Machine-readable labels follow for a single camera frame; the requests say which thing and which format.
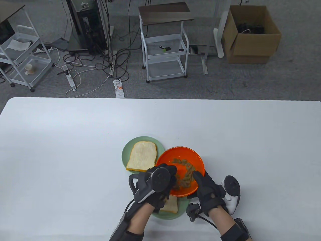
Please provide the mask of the person's right hand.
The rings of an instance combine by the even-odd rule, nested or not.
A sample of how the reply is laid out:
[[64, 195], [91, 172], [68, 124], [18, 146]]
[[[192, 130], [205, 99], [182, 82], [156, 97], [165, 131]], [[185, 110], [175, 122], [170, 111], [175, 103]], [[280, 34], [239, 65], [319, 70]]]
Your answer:
[[222, 188], [213, 181], [208, 173], [205, 171], [203, 176], [199, 171], [193, 171], [192, 176], [197, 182], [198, 188], [193, 194], [188, 195], [187, 199], [197, 197], [205, 216], [209, 216], [209, 212], [212, 209], [219, 207], [227, 212], [226, 203], [223, 200], [224, 194]]

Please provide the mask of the person's left hand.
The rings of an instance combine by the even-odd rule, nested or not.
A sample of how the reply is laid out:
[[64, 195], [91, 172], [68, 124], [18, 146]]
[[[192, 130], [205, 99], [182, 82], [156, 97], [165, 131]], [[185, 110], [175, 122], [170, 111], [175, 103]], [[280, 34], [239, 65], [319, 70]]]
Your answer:
[[176, 166], [161, 164], [145, 172], [130, 175], [129, 185], [134, 202], [148, 203], [156, 210], [163, 208], [176, 184], [176, 173]]

